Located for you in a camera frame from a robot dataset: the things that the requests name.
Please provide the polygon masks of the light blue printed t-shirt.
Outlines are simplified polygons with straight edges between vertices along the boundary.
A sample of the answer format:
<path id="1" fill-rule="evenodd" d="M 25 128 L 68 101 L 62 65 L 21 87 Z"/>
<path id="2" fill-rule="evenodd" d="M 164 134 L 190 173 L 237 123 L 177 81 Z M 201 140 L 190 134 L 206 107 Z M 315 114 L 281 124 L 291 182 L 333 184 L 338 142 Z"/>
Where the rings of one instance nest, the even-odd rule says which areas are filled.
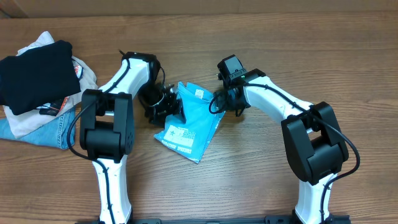
<path id="1" fill-rule="evenodd" d="M 224 114 L 212 114 L 216 106 L 211 102 L 212 92 L 193 83 L 177 85 L 177 98 L 182 111 L 168 115 L 164 130 L 154 138 L 165 147 L 187 159 L 199 163 L 216 133 Z"/>

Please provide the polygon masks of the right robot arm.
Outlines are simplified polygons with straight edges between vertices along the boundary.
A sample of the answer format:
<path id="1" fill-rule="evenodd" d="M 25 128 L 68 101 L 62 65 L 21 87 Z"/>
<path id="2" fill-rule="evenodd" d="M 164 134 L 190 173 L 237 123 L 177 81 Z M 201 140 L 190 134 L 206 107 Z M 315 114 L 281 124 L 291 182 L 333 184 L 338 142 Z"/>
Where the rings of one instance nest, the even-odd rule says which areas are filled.
<path id="1" fill-rule="evenodd" d="M 333 179 L 349 158 L 332 107 L 302 101 L 275 85 L 262 71 L 246 70 L 231 55 L 218 65 L 223 89 L 215 92 L 214 113 L 234 111 L 240 116 L 255 107 L 279 122 L 285 153 L 299 179 L 298 201 L 290 215 L 268 215 L 264 223 L 350 223 L 347 215 L 328 210 Z"/>

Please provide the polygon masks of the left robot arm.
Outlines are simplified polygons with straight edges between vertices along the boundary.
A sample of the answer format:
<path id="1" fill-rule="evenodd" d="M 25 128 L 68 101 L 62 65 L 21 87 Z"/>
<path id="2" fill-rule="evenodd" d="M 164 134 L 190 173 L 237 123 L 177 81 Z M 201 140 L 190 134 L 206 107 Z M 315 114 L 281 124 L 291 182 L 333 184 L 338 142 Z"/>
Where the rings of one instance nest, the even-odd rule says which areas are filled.
<path id="1" fill-rule="evenodd" d="M 98 178 L 98 223 L 132 220 L 126 166 L 134 145 L 133 99 L 138 98 L 144 116 L 158 126 L 165 124 L 168 115 L 179 114 L 181 110 L 173 87 L 157 81 L 162 70 L 155 55 L 126 52 L 121 68 L 107 84 L 83 93 L 80 146 L 87 151 Z"/>

